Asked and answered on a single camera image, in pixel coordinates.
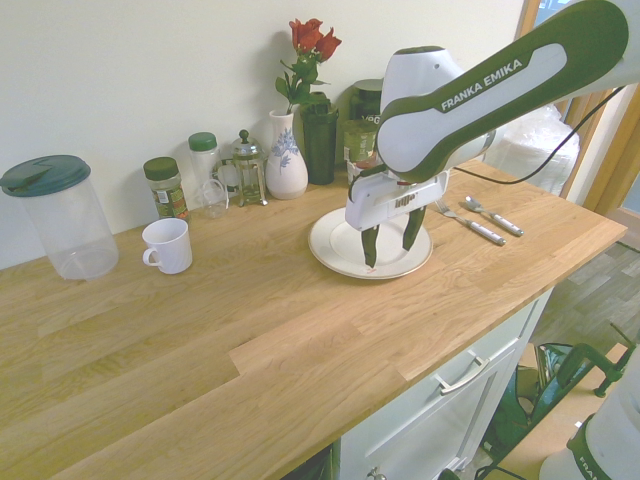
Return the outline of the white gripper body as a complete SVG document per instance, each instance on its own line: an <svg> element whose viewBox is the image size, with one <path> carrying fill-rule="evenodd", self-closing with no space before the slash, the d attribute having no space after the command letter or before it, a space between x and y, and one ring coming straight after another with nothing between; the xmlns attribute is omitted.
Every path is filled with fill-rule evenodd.
<svg viewBox="0 0 640 480"><path fill-rule="evenodd" d="M442 198L449 176L450 171L444 170L425 182L402 184L387 172L359 175L350 184L345 220L356 230L364 231L426 207Z"/></svg>

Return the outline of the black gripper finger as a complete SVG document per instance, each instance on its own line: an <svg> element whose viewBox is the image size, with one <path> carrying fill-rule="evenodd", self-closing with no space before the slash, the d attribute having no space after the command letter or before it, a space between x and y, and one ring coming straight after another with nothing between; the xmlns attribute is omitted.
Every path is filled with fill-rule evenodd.
<svg viewBox="0 0 640 480"><path fill-rule="evenodd" d="M422 206L409 213L408 222L403 233L402 248L410 251L423 225L426 207Z"/></svg>
<svg viewBox="0 0 640 480"><path fill-rule="evenodd" d="M364 254L364 261L365 261L365 264L370 268L374 268L377 262L376 243L377 243L379 228L380 228L379 225L375 225L371 228L362 230L360 232L361 244L362 244L362 249Z"/></svg>

